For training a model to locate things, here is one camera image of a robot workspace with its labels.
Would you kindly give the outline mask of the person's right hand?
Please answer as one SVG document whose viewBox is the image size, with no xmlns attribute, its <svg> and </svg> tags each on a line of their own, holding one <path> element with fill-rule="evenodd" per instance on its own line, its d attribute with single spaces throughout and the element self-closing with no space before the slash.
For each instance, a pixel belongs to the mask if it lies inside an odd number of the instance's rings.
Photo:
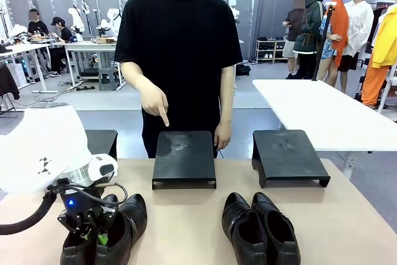
<svg viewBox="0 0 397 265">
<path fill-rule="evenodd" d="M 153 86 L 144 87 L 140 91 L 143 109 L 153 116 L 160 116 L 166 127 L 169 126 L 167 116 L 168 102 L 165 93 L 160 88 Z"/>
</svg>

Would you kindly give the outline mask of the person's left hand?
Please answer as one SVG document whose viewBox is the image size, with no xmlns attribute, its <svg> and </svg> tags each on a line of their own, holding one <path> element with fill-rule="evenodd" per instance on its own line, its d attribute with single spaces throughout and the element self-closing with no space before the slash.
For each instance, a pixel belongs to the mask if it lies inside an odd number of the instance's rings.
<svg viewBox="0 0 397 265">
<path fill-rule="evenodd" d="M 231 140 L 231 121 L 221 120 L 215 129 L 214 147 L 220 151 L 227 147 Z"/>
</svg>

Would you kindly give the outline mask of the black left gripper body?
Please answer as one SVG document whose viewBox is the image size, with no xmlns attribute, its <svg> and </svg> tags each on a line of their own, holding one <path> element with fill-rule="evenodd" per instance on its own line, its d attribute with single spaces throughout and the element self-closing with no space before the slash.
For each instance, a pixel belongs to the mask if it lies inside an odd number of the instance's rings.
<svg viewBox="0 0 397 265">
<path fill-rule="evenodd" d="M 60 196 L 67 213 L 71 216 L 77 216 L 80 213 L 87 215 L 89 211 L 92 211 L 95 216 L 99 216 L 103 212 L 100 202 L 83 195 L 82 191 L 101 199 L 104 190 L 97 187 L 77 187 L 77 189 L 80 192 L 60 186 Z"/>
</svg>

